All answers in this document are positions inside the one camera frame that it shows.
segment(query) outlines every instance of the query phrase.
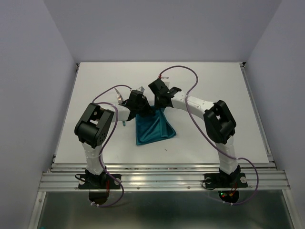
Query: white table surface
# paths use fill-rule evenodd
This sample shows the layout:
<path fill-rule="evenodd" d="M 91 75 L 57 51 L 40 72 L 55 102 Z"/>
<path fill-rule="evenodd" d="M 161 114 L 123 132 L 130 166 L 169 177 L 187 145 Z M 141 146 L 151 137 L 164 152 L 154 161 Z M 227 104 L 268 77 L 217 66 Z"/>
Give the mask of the white table surface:
<path fill-rule="evenodd" d="M 266 150 L 251 105 L 239 63 L 214 62 L 83 62 L 77 74 L 67 116 L 64 122 L 55 163 L 86 163 L 81 143 L 74 135 L 74 128 L 87 105 L 101 92 L 117 84 L 127 84 L 136 89 L 145 88 L 144 94 L 153 99 L 148 84 L 160 71 L 172 65 L 193 68 L 199 83 L 192 96 L 216 102 L 224 100 L 236 122 L 234 146 L 237 157 L 246 157 L 254 163 L 268 163 Z M 195 82 L 194 75 L 181 68 L 167 71 L 170 87 L 187 91 Z M 118 88 L 124 99 L 129 97 L 127 88 Z M 98 102 L 116 103 L 116 92 L 111 90 Z M 201 136 L 185 111 L 166 108 L 167 120 L 176 130 L 172 139 L 136 145 L 135 120 L 118 123 L 113 137 L 105 147 L 103 158 L 107 163 L 168 164 L 168 163 L 219 163 L 218 154 Z M 203 120 L 196 118 L 205 131 Z"/>

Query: teal cloth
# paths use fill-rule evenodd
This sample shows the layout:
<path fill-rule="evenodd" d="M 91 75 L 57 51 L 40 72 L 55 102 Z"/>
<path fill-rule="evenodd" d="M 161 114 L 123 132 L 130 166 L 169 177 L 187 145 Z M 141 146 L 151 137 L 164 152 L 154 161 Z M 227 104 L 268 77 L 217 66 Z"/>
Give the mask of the teal cloth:
<path fill-rule="evenodd" d="M 156 109 L 154 116 L 135 117 L 135 127 L 137 135 L 137 146 L 158 142 L 176 136 L 176 131 L 166 120 L 164 108 Z"/>

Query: purple wire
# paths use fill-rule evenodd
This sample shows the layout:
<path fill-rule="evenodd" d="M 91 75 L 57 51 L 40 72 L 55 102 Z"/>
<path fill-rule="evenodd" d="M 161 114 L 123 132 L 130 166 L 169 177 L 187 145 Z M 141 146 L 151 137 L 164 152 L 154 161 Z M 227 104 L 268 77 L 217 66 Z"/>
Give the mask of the purple wire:
<path fill-rule="evenodd" d="M 113 88 L 116 88 L 116 87 L 128 87 L 130 90 L 132 89 L 130 86 L 127 86 L 127 85 L 124 85 L 124 84 L 119 84 L 119 85 L 116 85 L 116 86 L 113 86 L 111 88 L 109 88 L 108 90 L 104 91 L 103 93 L 99 94 L 98 96 L 96 96 L 94 99 L 93 99 L 93 103 L 95 102 L 95 100 L 97 100 L 98 98 L 100 98 L 103 94 L 105 94 L 106 92 L 109 92 L 110 90 L 112 90 Z"/>
<path fill-rule="evenodd" d="M 123 198 L 123 196 L 124 196 L 124 187 L 123 187 L 122 183 L 121 183 L 119 180 L 117 180 L 113 175 L 111 175 L 111 174 L 107 171 L 107 169 L 105 168 L 105 166 L 104 166 L 103 163 L 102 163 L 102 157 L 103 157 L 103 156 L 102 156 L 102 153 L 103 153 L 103 149 L 104 149 L 105 146 L 107 145 L 109 139 L 112 137 L 113 132 L 114 132 L 114 130 L 115 130 L 117 124 L 118 124 L 118 120 L 119 120 L 119 111 L 118 111 L 118 109 L 116 108 L 116 106 L 114 106 L 114 105 L 111 104 L 111 103 L 100 102 L 100 103 L 97 103 L 97 104 L 107 104 L 107 105 L 113 106 L 114 109 L 115 109 L 115 123 L 114 123 L 114 126 L 113 126 L 113 129 L 112 129 L 111 133 L 109 134 L 109 137 L 107 138 L 107 140 L 105 141 L 104 145 L 103 145 L 102 148 L 101 148 L 101 151 L 100 151 L 100 153 L 99 153 L 99 162 L 100 162 L 101 167 L 102 167 L 103 170 L 105 171 L 105 173 L 106 173 L 108 176 L 110 176 L 113 180 L 115 180 L 115 181 L 121 186 L 121 188 L 122 188 L 122 194 L 121 194 L 121 196 L 120 196 L 115 202 L 113 202 L 113 203 L 111 203 L 111 204 L 99 205 L 99 206 L 97 206 L 95 203 L 93 203 L 93 205 L 96 206 L 96 207 L 105 208 L 105 207 L 110 207 L 110 206 L 116 204 L 116 203 L 119 202 L 119 201 Z"/>
<path fill-rule="evenodd" d="M 257 171 L 255 165 L 254 165 L 250 160 L 248 160 L 247 158 L 244 158 L 244 157 L 236 158 L 236 157 L 233 157 L 233 156 L 231 156 L 231 155 L 228 155 L 227 153 L 225 153 L 223 150 L 219 149 L 217 146 L 215 146 L 215 145 L 211 142 L 211 140 L 206 136 L 206 134 L 202 131 L 202 129 L 200 128 L 200 126 L 199 126 L 199 125 L 197 124 L 197 122 L 195 121 L 195 119 L 194 119 L 192 113 L 190 112 L 190 107 L 189 107 L 188 101 L 187 101 L 187 100 L 188 100 L 188 95 L 189 95 L 189 93 L 190 93 L 190 92 L 195 88 L 195 86 L 198 84 L 198 80 L 199 80 L 199 79 L 198 79 L 197 73 L 196 73 L 193 69 L 191 69 L 191 68 L 189 68 L 189 67 L 186 67 L 186 66 L 183 66 L 183 65 L 174 65 L 174 66 L 171 66 L 171 67 L 169 67 L 169 68 L 164 69 L 159 75 L 162 75 L 165 71 L 170 70 L 170 69 L 172 69 L 172 68 L 185 68 L 185 69 L 191 71 L 191 72 L 195 75 L 195 77 L 196 77 L 196 82 L 195 82 L 195 84 L 194 84 L 194 85 L 187 91 L 187 93 L 186 93 L 185 105 L 186 105 L 186 110 L 187 110 L 187 112 L 188 112 L 188 114 L 189 114 L 191 120 L 193 121 L 193 123 L 195 124 L 195 126 L 197 127 L 197 129 L 199 130 L 199 132 L 200 132 L 200 133 L 203 135 L 203 137 L 207 140 L 207 142 L 208 142 L 214 149 L 216 149 L 219 153 L 221 153 L 221 154 L 227 156 L 228 158 L 233 159 L 233 160 L 245 160 L 245 161 L 249 162 L 249 164 L 253 167 L 253 169 L 254 169 L 254 171 L 255 171 L 255 173 L 256 173 L 256 187 L 255 187 L 255 190 L 254 190 L 253 194 L 252 194 L 248 199 L 246 199 L 245 201 L 242 201 L 242 202 L 240 202 L 240 203 L 235 203 L 235 204 L 232 204 L 232 205 L 241 205 L 241 204 L 244 204 L 244 203 L 248 202 L 249 200 L 251 200 L 251 199 L 256 195 L 257 190 L 258 190 L 259 177 L 258 177 L 258 171 Z"/>

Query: purple cable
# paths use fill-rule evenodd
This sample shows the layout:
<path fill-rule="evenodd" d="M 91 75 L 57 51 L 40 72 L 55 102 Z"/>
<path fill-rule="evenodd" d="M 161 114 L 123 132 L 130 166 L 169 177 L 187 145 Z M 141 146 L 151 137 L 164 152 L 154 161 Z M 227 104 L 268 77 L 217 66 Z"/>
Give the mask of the purple cable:
<path fill-rule="evenodd" d="M 102 157 L 103 157 L 103 156 L 102 156 L 102 153 L 103 153 L 103 149 L 104 149 L 105 146 L 107 145 L 109 139 L 110 139 L 111 136 L 113 135 L 113 132 L 114 132 L 114 130 L 115 130 L 117 124 L 118 124 L 118 120 L 119 120 L 119 111 L 118 111 L 118 109 L 116 108 L 116 106 L 114 106 L 114 105 L 111 104 L 111 103 L 100 102 L 100 103 L 97 103 L 97 104 L 107 104 L 107 105 L 113 106 L 114 109 L 115 109 L 115 123 L 114 123 L 114 127 L 113 127 L 111 133 L 109 134 L 109 137 L 107 138 L 107 140 L 105 141 L 104 145 L 103 145 L 102 148 L 101 148 L 101 151 L 100 151 L 100 153 L 99 153 L 99 162 L 100 162 L 101 167 L 102 167 L 103 170 L 105 171 L 105 173 L 106 173 L 108 176 L 110 176 L 113 180 L 115 180 L 116 182 L 118 182 L 118 184 L 119 184 L 119 185 L 121 186 L 121 188 L 122 188 L 122 194 L 121 194 L 121 196 L 120 196 L 115 202 L 113 202 L 113 203 L 111 203 L 111 204 L 107 204 L 107 205 L 96 205 L 95 203 L 92 203 L 92 202 L 91 202 L 91 203 L 92 203 L 94 206 L 96 206 L 96 207 L 105 208 L 105 207 L 110 207 L 110 206 L 116 204 L 116 203 L 119 202 L 119 201 L 123 198 L 123 196 L 124 196 L 124 187 L 123 187 L 122 183 L 121 183 L 119 180 L 117 180 L 113 175 L 111 175 L 111 174 L 107 171 L 107 169 L 104 167 L 104 165 L 103 165 L 103 163 L 102 163 Z"/>
<path fill-rule="evenodd" d="M 98 98 L 100 98 L 103 94 L 105 94 L 106 92 L 109 92 L 110 90 L 112 90 L 113 88 L 116 88 L 116 87 L 128 87 L 130 90 L 132 89 L 130 86 L 127 86 L 127 85 L 124 85 L 124 84 L 120 84 L 120 85 L 116 85 L 116 86 L 113 86 L 111 88 L 109 88 L 108 90 L 104 91 L 103 93 L 99 94 L 98 96 L 96 96 L 94 99 L 93 99 L 93 103 L 95 102 L 95 100 L 97 100 Z"/>
<path fill-rule="evenodd" d="M 250 160 L 248 160 L 247 158 L 244 158 L 244 157 L 236 158 L 236 157 L 233 157 L 233 156 L 228 155 L 227 153 L 225 153 L 223 150 L 219 149 L 217 146 L 215 146 L 215 145 L 211 142 L 211 140 L 210 140 L 210 139 L 206 136 L 206 134 L 202 131 L 202 129 L 200 128 L 200 126 L 196 123 L 196 121 L 195 121 L 195 119 L 194 119 L 192 113 L 190 112 L 190 107 L 189 107 L 188 101 L 187 101 L 187 100 L 188 100 L 188 95 L 189 95 L 189 93 L 190 93 L 190 92 L 195 88 L 195 86 L 198 84 L 198 75 L 197 75 L 197 73 L 196 73 L 193 69 L 191 69 L 191 68 L 189 68 L 189 67 L 186 67 L 186 66 L 183 66 L 183 65 L 174 65 L 174 66 L 171 66 L 171 67 L 169 67 L 169 68 L 164 69 L 159 75 L 162 75 L 165 71 L 167 71 L 167 70 L 169 70 L 169 69 L 172 69 L 172 68 L 185 68 L 185 69 L 187 69 L 187 70 L 190 70 L 190 71 L 195 75 L 195 77 L 196 77 L 196 82 L 195 82 L 195 84 L 194 84 L 194 85 L 187 91 L 187 93 L 186 93 L 185 105 L 186 105 L 186 110 L 187 110 L 187 112 L 188 112 L 188 114 L 189 114 L 191 120 L 193 121 L 193 123 L 195 124 L 195 126 L 197 127 L 197 129 L 199 130 L 199 132 L 200 132 L 200 133 L 203 135 L 203 137 L 207 140 L 207 142 L 208 142 L 214 149 L 216 149 L 219 153 L 221 153 L 221 154 L 227 156 L 228 158 L 233 159 L 233 160 L 245 160 L 245 161 L 249 162 L 249 164 L 253 167 L 253 169 L 254 169 L 254 171 L 255 171 L 255 173 L 256 173 L 256 187 L 255 187 L 255 190 L 254 190 L 253 194 L 252 194 L 248 199 L 246 199 L 246 200 L 244 200 L 244 201 L 242 201 L 242 202 L 240 202 L 240 203 L 235 203 L 235 204 L 232 204 L 232 205 L 241 205 L 241 204 L 244 204 L 244 203 L 248 202 L 249 200 L 251 200 L 251 199 L 256 195 L 257 190 L 258 190 L 259 177 L 258 177 L 258 171 L 257 171 L 255 165 L 254 165 Z"/>

